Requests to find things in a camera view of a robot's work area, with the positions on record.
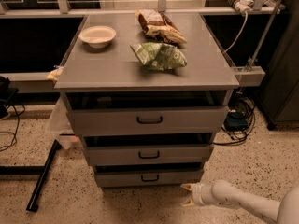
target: bowl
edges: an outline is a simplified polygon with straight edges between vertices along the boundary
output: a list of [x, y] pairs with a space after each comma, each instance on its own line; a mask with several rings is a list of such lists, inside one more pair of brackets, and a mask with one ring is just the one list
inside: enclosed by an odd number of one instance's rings
[[108, 26], [93, 26], [83, 30], [79, 38], [94, 49], [102, 49], [110, 44], [116, 31]]

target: drawer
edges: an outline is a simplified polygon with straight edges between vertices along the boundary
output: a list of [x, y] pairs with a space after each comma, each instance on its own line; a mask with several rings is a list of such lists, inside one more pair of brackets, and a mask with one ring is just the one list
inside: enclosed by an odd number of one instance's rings
[[99, 187], [133, 187], [198, 182], [202, 163], [95, 167], [94, 178]]
[[75, 135], [152, 133], [215, 133], [224, 122], [226, 106], [117, 110], [73, 110], [67, 113]]
[[90, 166], [208, 161], [209, 133], [84, 137]]

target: robotic hand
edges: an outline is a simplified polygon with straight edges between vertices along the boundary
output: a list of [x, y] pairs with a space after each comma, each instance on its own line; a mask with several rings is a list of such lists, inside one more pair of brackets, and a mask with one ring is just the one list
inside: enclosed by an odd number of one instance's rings
[[290, 190], [280, 203], [244, 192], [225, 180], [181, 186], [191, 192], [191, 198], [183, 206], [243, 208], [268, 224], [299, 224], [299, 187]]

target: black handle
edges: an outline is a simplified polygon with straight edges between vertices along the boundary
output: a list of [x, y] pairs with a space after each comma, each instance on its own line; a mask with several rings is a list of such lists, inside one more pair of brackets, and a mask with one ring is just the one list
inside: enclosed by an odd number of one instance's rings
[[141, 152], [138, 153], [138, 156], [140, 159], [158, 159], [160, 157], [160, 152], [157, 151], [157, 154], [155, 156], [142, 156]]
[[162, 123], [163, 121], [163, 117], [160, 116], [158, 120], [141, 120], [140, 117], [137, 117], [137, 123], [140, 124], [158, 124], [158, 123]]
[[159, 180], [159, 175], [157, 175], [156, 178], [154, 178], [154, 179], [144, 179], [143, 175], [141, 176], [141, 181], [145, 182], [145, 183], [146, 182], [156, 182], [158, 180]]

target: speckled floor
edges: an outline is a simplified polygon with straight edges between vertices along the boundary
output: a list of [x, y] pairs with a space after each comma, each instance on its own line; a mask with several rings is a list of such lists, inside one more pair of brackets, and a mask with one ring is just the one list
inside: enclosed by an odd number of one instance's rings
[[[0, 165], [43, 165], [54, 135], [49, 132], [53, 105], [26, 106], [21, 115], [18, 143], [0, 152]], [[246, 144], [215, 146], [205, 165], [203, 183], [216, 179], [232, 182], [244, 191], [280, 201], [299, 185], [299, 126], [266, 129], [256, 110], [256, 124]], [[0, 121], [0, 130], [14, 131], [17, 120]], [[1, 145], [11, 136], [1, 134]], [[218, 142], [227, 136], [219, 133]], [[26, 206], [36, 185], [31, 180], [0, 180], [0, 223], [263, 223], [242, 209], [182, 207], [189, 193], [179, 186], [101, 190], [83, 158], [80, 145], [57, 152], [38, 200], [36, 213]]]

